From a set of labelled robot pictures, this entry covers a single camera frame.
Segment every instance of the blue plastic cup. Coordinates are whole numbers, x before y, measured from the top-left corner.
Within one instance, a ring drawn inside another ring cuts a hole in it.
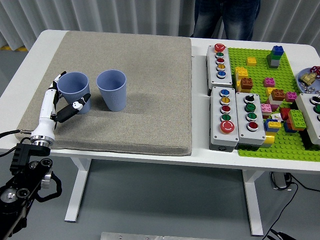
[[[59,78],[57,84],[58,90],[62,93],[68,104],[82,98],[90,93],[89,78],[82,72],[69,72]],[[77,114],[86,114],[91,109],[91,98],[85,103],[83,108]]]
[[[96,85],[107,107],[119,112],[127,103],[127,77],[119,70],[110,69],[99,74]]]

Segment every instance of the person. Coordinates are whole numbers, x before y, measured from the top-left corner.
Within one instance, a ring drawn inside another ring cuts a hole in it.
[[[222,17],[226,39],[251,41],[260,0],[195,0],[194,38],[212,37]]]

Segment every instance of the green lego baseplate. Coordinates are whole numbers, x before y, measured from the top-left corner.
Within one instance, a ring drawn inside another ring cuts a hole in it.
[[[245,48],[228,48],[229,60],[232,74],[236,67],[244,67],[248,71],[248,77],[252,78],[253,87],[251,93],[259,94],[261,103],[267,100],[266,88],[264,87],[265,78],[274,78],[275,87],[282,89],[284,92],[296,92],[299,89],[296,84],[295,76],[292,73],[286,53],[280,59],[280,65],[277,69],[268,69],[267,55],[270,50],[245,49]],[[247,66],[247,57],[255,57],[256,66]],[[291,103],[285,100],[280,105],[282,108],[289,108]],[[298,132],[285,132],[283,123],[280,130],[275,135],[274,144],[269,148],[259,148],[257,151],[239,149],[238,154],[243,157],[299,160],[320,162],[320,151],[305,150],[304,144]]]

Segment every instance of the pink lego brick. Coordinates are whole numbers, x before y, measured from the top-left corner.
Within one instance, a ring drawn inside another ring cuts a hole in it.
[[[284,98],[287,103],[293,103],[297,98],[297,93],[294,91],[287,91]]]
[[[276,82],[274,80],[273,77],[266,77],[264,80],[263,80],[263,86],[265,88],[274,88],[276,85]]]
[[[271,105],[268,103],[262,103],[261,111],[263,114],[271,114],[272,113]]]

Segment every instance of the metal plate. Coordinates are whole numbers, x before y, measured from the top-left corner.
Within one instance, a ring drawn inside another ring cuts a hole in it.
[[[217,239],[103,232],[101,234],[100,240],[217,240]]]

